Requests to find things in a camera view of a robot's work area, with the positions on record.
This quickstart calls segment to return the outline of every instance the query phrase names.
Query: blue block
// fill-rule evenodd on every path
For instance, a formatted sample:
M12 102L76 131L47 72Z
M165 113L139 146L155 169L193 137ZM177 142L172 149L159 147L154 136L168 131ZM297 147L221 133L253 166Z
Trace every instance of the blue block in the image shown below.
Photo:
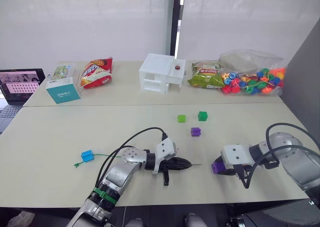
M82 152L81 158L82 158L83 162L88 162L88 161L92 161L95 159L94 153L92 153L92 150Z

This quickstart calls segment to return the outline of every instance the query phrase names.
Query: white table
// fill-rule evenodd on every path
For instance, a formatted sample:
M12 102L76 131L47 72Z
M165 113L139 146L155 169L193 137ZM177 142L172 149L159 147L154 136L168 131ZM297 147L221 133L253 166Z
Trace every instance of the white table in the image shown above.
M200 105L282 102L278 96L231 96L223 95L217 89L192 87L187 80L192 77L191 65L194 62L196 61L187 61L186 76L181 88L172 84L167 94L140 89L139 68L142 61L115 61L112 82L96 88L81 90L81 99L57 105L46 91L45 80L24 106ZM74 62L74 64L78 71L82 72L87 62Z
M207 121L198 121L198 111L207 111ZM178 114L187 115L186 123L177 123ZM163 128L175 141L177 156L202 165L170 171L169 186L163 185L162 174L141 170L118 206L307 198L282 167L257 169L249 189L237 177L214 175L211 170L223 145L259 143L266 128L276 122L302 126L284 103L23 107L0 135L0 206L80 207L104 160L96 156L75 168L81 152L109 154L131 135L153 126ZM191 127L200 127L201 136L191 137ZM287 131L316 149L295 129L275 131ZM152 151L160 138L161 133L152 130L130 144Z

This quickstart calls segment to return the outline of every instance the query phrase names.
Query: tissue box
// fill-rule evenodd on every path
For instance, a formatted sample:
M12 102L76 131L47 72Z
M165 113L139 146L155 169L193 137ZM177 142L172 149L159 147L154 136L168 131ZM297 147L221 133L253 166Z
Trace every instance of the tissue box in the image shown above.
M80 99L76 77L75 67L71 64L58 66L55 69L51 80L47 81L45 87L55 103Z

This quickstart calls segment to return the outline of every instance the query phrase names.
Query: clear plastic bag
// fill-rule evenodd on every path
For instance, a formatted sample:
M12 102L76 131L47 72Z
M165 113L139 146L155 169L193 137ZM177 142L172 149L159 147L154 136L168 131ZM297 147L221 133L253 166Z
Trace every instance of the clear plastic bag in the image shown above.
M225 66L221 74L224 94L280 96L286 67L283 58L256 50L233 50L222 54Z

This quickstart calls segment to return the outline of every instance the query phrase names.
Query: snack bag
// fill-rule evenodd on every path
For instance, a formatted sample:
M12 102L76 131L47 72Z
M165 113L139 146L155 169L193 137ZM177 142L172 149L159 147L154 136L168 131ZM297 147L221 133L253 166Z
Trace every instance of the snack bag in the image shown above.
M192 79L188 83L194 87L207 89L222 88L225 86L220 71L222 66L216 62L197 62L192 64Z
M112 79L112 58L90 61L83 70L80 86L84 89L104 85Z

